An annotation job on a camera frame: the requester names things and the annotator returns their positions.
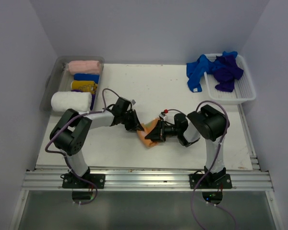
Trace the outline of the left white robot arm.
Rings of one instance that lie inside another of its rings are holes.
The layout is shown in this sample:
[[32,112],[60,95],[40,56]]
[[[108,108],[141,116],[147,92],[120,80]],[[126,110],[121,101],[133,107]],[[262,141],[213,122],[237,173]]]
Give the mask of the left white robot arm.
[[64,112],[49,136],[45,147],[48,153],[60,154],[74,175],[73,182],[79,188],[89,185],[89,167],[86,164],[82,147],[88,132],[99,127],[112,127],[123,124],[127,131],[144,131],[136,111],[132,108],[134,102],[119,97],[101,111],[79,113],[73,109]]

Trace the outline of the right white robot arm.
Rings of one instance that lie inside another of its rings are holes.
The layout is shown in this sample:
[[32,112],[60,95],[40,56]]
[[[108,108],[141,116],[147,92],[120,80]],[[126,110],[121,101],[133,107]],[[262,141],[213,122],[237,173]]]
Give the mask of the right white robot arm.
[[229,128],[226,111],[220,112],[206,104],[188,115],[177,112],[173,123],[166,119],[168,112],[164,110],[158,118],[144,125],[144,130],[138,132],[142,142],[152,147],[165,142],[167,137],[177,137],[182,146],[189,147],[203,138],[206,163],[203,172],[189,174],[190,188],[214,189],[222,185],[231,188],[223,154],[223,142]]

